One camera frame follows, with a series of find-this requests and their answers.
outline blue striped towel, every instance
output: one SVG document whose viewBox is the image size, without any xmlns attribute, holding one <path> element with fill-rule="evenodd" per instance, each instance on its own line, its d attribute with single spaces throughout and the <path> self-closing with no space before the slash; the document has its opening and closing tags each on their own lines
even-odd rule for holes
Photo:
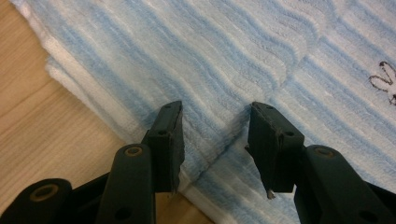
<svg viewBox="0 0 396 224">
<path fill-rule="evenodd" d="M 217 223 L 299 222 L 292 195 L 266 199 L 244 150 L 253 101 L 396 191 L 394 1 L 12 2 L 49 74 L 125 141 L 183 101 L 180 191 Z"/>
</svg>

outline white towel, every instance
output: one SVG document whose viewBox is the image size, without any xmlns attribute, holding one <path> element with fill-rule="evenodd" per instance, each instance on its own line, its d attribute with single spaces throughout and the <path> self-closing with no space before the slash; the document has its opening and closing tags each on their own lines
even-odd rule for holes
<svg viewBox="0 0 396 224">
<path fill-rule="evenodd" d="M 13 0 L 49 52 L 49 74 L 122 139 L 182 100 L 180 191 L 217 223 L 295 223 L 268 201 L 247 143 L 249 104 L 396 191 L 394 1 Z"/>
</svg>

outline black plastic part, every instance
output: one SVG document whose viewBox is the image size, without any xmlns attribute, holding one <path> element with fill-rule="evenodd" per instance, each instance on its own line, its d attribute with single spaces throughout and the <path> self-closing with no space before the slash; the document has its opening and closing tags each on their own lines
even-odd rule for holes
<svg viewBox="0 0 396 224">
<path fill-rule="evenodd" d="M 302 223 L 396 223 L 393 214 L 338 151 L 324 146 L 308 147 L 302 154 L 301 165 L 308 182 L 297 185 L 297 190 L 305 191 L 297 194 L 296 199 Z M 320 214 L 312 215 L 315 212 L 306 195 L 308 191 L 317 199 Z M 305 211 L 311 217 L 319 215 L 319 222 L 307 218 Z"/>
<path fill-rule="evenodd" d="M 247 152 L 259 169 L 267 191 L 292 192 L 296 157 L 304 136 L 274 107 L 251 105 Z"/>
<path fill-rule="evenodd" d="M 373 193 L 378 197 L 379 200 L 388 208 L 388 210 L 396 217 L 396 194 L 381 189 L 379 186 L 366 182 Z"/>
<path fill-rule="evenodd" d="M 142 142 L 151 148 L 156 192 L 176 192 L 180 182 L 178 174 L 184 161 L 182 111 L 181 101 L 164 105 Z"/>
<path fill-rule="evenodd" d="M 94 223 L 107 178 L 108 174 L 101 175 L 73 189 L 69 196 L 70 216 L 64 219 L 64 223 Z"/>
<path fill-rule="evenodd" d="M 23 190 L 1 216 L 2 224 L 59 223 L 71 185 L 63 179 L 41 180 Z"/>
<path fill-rule="evenodd" d="M 135 144 L 117 152 L 95 223 L 155 223 L 149 147 Z"/>
</svg>

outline blue stripe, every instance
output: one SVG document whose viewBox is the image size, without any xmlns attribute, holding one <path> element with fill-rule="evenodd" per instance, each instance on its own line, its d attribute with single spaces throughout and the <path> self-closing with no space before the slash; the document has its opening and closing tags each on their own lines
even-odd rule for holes
<svg viewBox="0 0 396 224">
<path fill-rule="evenodd" d="M 270 46 L 271 48 L 265 50 L 282 61 L 286 65 L 288 71 L 297 64 L 298 58 L 296 50 L 286 42 L 271 36 L 267 31 L 261 29 L 260 25 L 257 24 L 246 11 L 235 6 L 231 1 L 214 1 L 211 2 L 211 4 L 216 6 L 222 14 L 230 18 L 230 20 L 232 20 L 240 30 L 247 34 L 247 36 L 254 39 L 253 42 L 258 42 L 257 45 L 263 47 Z"/>
<path fill-rule="evenodd" d="M 217 48 L 226 53 L 226 56 L 228 57 L 227 59 L 232 61 L 231 65 L 235 66 L 234 69 L 236 71 L 243 71 L 240 72 L 242 76 L 256 85 L 257 83 L 260 83 L 260 85 L 257 86 L 264 92 L 270 93 L 276 88 L 274 77 L 269 74 L 268 71 L 260 65 L 250 62 L 250 59 L 244 55 L 227 36 L 225 36 L 219 29 L 215 28 L 206 18 L 200 16 L 193 7 L 189 6 L 184 1 L 172 1 L 172 7 L 176 13 L 180 14 L 180 16 L 190 19 L 189 25 L 193 27 L 197 34 L 199 34 L 199 31 L 203 31 L 201 35 L 207 35 L 208 39 L 220 40 L 216 42 L 218 45 Z M 211 76 L 215 75 L 209 64 L 205 63 L 204 66 L 205 68 L 208 68 L 208 72 Z"/>
<path fill-rule="evenodd" d="M 315 98 L 315 96 L 311 95 L 311 93 L 306 91 L 299 83 L 297 82 L 290 83 L 288 86 L 288 91 L 293 92 L 293 96 L 295 98 L 295 104 L 303 105 L 309 111 L 316 112 L 318 120 L 322 120 L 322 122 L 325 123 L 334 124 L 332 126 L 328 125 L 327 127 L 334 133 L 334 135 L 338 135 L 342 139 L 344 139 L 352 148 L 356 150 L 357 153 L 359 152 L 360 154 L 363 153 L 365 155 L 370 155 L 371 158 L 375 157 L 379 161 L 384 161 L 387 164 L 395 164 L 394 163 L 395 161 L 389 158 L 386 154 L 382 153 L 382 151 L 378 147 L 374 146 L 365 139 L 361 139 L 359 135 L 356 134 L 356 132 L 354 132 L 354 130 L 351 130 L 349 127 L 347 127 L 345 123 L 339 120 L 339 118 L 337 118 L 329 108 L 327 108 L 322 102 L 318 101 L 318 99 Z M 326 145 L 326 142 L 323 142 L 321 139 L 317 138 L 318 132 L 314 132 L 314 130 L 311 131 L 309 129 L 306 129 L 305 125 L 299 122 L 297 119 L 294 119 L 292 114 L 290 114 L 287 109 L 283 108 L 281 106 L 281 103 L 279 103 L 278 101 L 281 102 L 282 97 L 276 97 L 271 102 L 279 111 L 283 113 L 283 115 L 286 118 L 288 118 L 290 122 L 293 123 L 294 126 L 298 127 L 303 134 L 311 137 L 313 141 L 315 141 L 315 143 L 319 145 Z M 375 182 L 378 182 L 377 177 L 369 175 L 366 171 L 363 171 L 358 164 L 354 163 L 353 161 L 348 161 L 348 162 L 353 165 L 353 167 L 358 173 L 371 180 L 374 180 Z M 396 173 L 396 171 L 394 171 L 394 167 L 388 167 L 384 164 L 384 162 L 379 163 L 375 167 L 376 168 L 375 170 L 378 171 L 378 169 L 381 169 L 384 172 L 384 174 Z"/>
<path fill-rule="evenodd" d="M 364 70 L 362 67 L 360 67 L 357 64 L 357 62 L 353 60 L 349 55 L 347 55 L 345 52 L 343 52 L 341 49 L 331 44 L 327 40 L 324 40 L 323 45 L 321 45 L 320 47 L 323 48 L 321 51 L 328 54 L 330 58 L 334 60 L 335 63 L 338 63 L 340 59 L 344 61 L 343 63 L 339 63 L 339 65 L 342 65 L 342 67 L 345 68 L 346 74 L 348 76 L 354 77 L 357 80 L 360 80 L 361 83 L 365 83 L 366 85 L 369 85 L 367 82 L 367 78 L 370 76 L 370 74 L 368 74 L 367 70 Z M 348 87 L 344 86 L 341 82 L 333 78 L 331 74 L 325 72 L 323 69 L 319 68 L 313 62 L 310 62 L 310 64 L 312 66 L 312 69 L 318 70 L 321 74 L 325 75 L 325 76 L 313 75 L 312 77 L 314 79 L 317 79 L 324 86 L 329 85 L 330 86 L 329 89 L 331 90 L 339 89 L 340 91 L 332 91 L 333 96 L 336 97 L 338 101 L 344 102 L 344 105 L 348 107 L 350 110 L 356 111 L 356 108 L 359 108 L 360 111 L 359 114 L 361 116 L 365 114 L 367 117 L 371 117 L 370 119 L 365 119 L 365 121 L 368 122 L 373 127 L 376 124 L 381 123 L 383 129 L 376 131 L 380 132 L 382 135 L 387 137 L 387 139 L 393 145 L 396 146 L 396 138 L 395 138 L 396 136 L 388 135 L 388 133 L 394 133 L 394 130 L 396 130 L 396 126 L 389 123 L 387 118 L 384 118 L 381 114 L 378 113 L 377 110 L 374 110 L 371 105 L 365 103 L 359 97 L 359 95 L 356 95 Z"/>
<path fill-rule="evenodd" d="M 32 5 L 33 11 L 37 17 L 42 21 L 50 21 L 52 24 L 48 27 L 51 33 L 67 46 L 67 49 L 74 55 L 76 60 L 84 66 L 91 75 L 101 81 L 101 84 L 106 86 L 107 90 L 119 90 L 122 92 L 120 98 L 124 101 L 131 102 L 126 96 L 133 96 L 137 98 L 133 101 L 134 105 L 129 108 L 129 111 L 134 113 L 138 120 L 146 118 L 147 114 L 153 110 L 144 99 L 132 90 L 128 85 L 123 83 L 117 74 L 115 74 L 101 58 L 97 57 L 95 49 L 90 44 L 82 39 L 78 33 L 72 29 L 62 17 L 57 16 L 60 13 L 50 3 L 37 2 Z"/>
<path fill-rule="evenodd" d="M 361 22 L 372 24 L 371 27 L 373 27 L 373 30 L 371 32 L 381 32 L 381 38 L 384 38 L 389 42 L 391 41 L 393 45 L 389 47 L 394 48 L 396 45 L 396 32 L 394 27 L 389 27 L 380 17 L 378 17 L 378 15 L 373 14 L 359 2 L 356 4 L 354 9 L 356 9 L 356 11 L 354 10 L 354 14 L 361 20 Z"/>
<path fill-rule="evenodd" d="M 254 162 L 252 162 L 252 159 L 248 155 L 241 155 L 241 148 L 232 147 L 227 150 L 227 153 L 225 153 L 223 159 L 220 160 L 219 164 L 216 165 L 218 167 L 227 167 L 226 171 L 230 174 L 241 173 L 240 175 L 235 176 L 237 176 L 241 182 L 248 185 L 253 190 L 256 190 L 257 193 L 260 193 L 262 195 L 261 199 L 267 200 L 266 191 L 263 187 L 260 173 L 258 172 L 257 167 L 254 165 Z M 280 198 L 282 199 L 282 201 L 277 203 L 282 203 L 282 205 L 285 206 L 278 206 L 276 210 L 281 211 L 283 214 L 294 215 L 294 219 L 298 220 L 297 211 L 294 206 L 292 197 L 287 197 L 286 194 L 277 194 L 276 200 L 279 201 Z"/>
<path fill-rule="evenodd" d="M 77 58 L 77 60 L 80 61 L 81 63 L 84 63 L 83 65 L 85 65 L 86 67 L 89 67 L 92 70 L 93 74 L 97 75 L 99 79 L 100 78 L 104 79 L 106 84 L 114 85 L 107 87 L 108 89 L 120 91 L 118 97 L 123 98 L 124 101 L 131 101 L 131 99 L 128 98 L 131 96 L 137 97 L 137 94 L 130 93 L 130 91 L 132 90 L 130 90 L 130 88 L 127 85 L 120 82 L 119 77 L 117 77 L 116 74 L 110 71 L 110 69 L 106 66 L 105 62 L 101 61 L 100 58 L 97 58 L 97 54 L 93 51 L 93 49 L 91 49 L 91 47 L 85 42 L 85 40 L 81 39 L 73 29 L 67 26 L 66 25 L 67 23 L 65 21 L 63 21 L 60 17 L 51 17 L 51 15 L 59 15 L 59 12 L 57 12 L 57 10 L 52 5 L 50 4 L 48 5 L 48 10 L 52 12 L 50 15 L 48 15 L 48 13 L 44 13 L 45 11 L 47 11 L 44 6 L 39 4 L 37 4 L 37 6 L 38 6 L 36 9 L 36 13 L 38 13 L 37 15 L 42 15 L 44 19 L 51 20 L 52 22 L 54 22 L 53 27 L 57 27 L 57 25 L 59 27 L 63 27 L 63 29 L 54 29 L 52 33 L 55 36 L 57 36 L 61 42 L 64 42 L 64 44 L 69 47 L 69 50 L 72 51 L 72 53 Z M 132 106 L 131 108 L 128 109 L 129 111 L 137 114 L 138 116 L 137 121 L 146 120 L 146 126 L 149 127 L 152 121 L 156 117 L 156 113 L 152 113 L 152 111 L 155 111 L 155 109 L 157 108 L 155 109 L 150 108 L 144 102 L 145 100 L 139 97 L 137 100 L 137 105 Z M 200 110 L 190 109 L 190 111 L 191 111 L 190 117 L 192 117 L 192 115 L 195 114 L 195 112 L 199 112 Z M 209 132 L 208 127 L 210 127 L 210 124 L 213 125 L 213 122 L 207 119 L 202 119 L 202 115 L 201 116 L 197 115 L 196 118 L 192 118 L 192 119 L 200 120 L 202 123 L 205 123 L 206 121 L 207 127 L 205 127 L 206 128 L 205 130 L 207 136 L 213 137 L 215 134 L 219 135 L 219 133 L 226 135 L 225 132 L 222 133 L 221 131 L 217 131 L 216 133 Z M 190 152 L 198 151 L 197 148 L 186 147 L 186 149 L 189 148 L 190 148 Z M 205 164 L 205 162 L 202 161 L 203 158 L 199 158 L 199 159 L 200 160 L 198 160 L 198 158 L 193 157 L 191 155 L 192 161 L 200 165 Z"/>
<path fill-rule="evenodd" d="M 227 213 L 233 215 L 240 223 L 257 223 L 262 221 L 262 215 L 257 214 L 240 196 L 224 188 L 222 181 L 212 174 L 212 169 L 204 172 L 201 178 L 193 184 L 207 199 Z"/>
<path fill-rule="evenodd" d="M 387 61 L 392 64 L 396 64 L 396 62 L 389 57 L 384 50 L 382 50 L 379 46 L 376 46 L 369 40 L 367 40 L 363 35 L 361 35 L 353 26 L 349 25 L 344 20 L 339 20 L 339 25 L 335 28 L 336 32 L 345 38 L 350 43 L 353 43 L 355 46 L 359 46 L 360 50 L 367 49 L 364 51 L 365 54 L 374 56 L 383 56 L 383 61 Z"/>
</svg>

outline towel fold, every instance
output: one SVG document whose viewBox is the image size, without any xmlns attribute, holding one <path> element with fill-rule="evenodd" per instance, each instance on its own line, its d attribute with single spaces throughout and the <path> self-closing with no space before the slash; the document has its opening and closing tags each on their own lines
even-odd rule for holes
<svg viewBox="0 0 396 224">
<path fill-rule="evenodd" d="M 183 101 L 180 191 L 215 222 L 299 221 L 292 195 L 266 199 L 243 149 L 253 101 L 396 191 L 393 1 L 12 2 L 49 74 L 126 142 Z"/>
</svg>

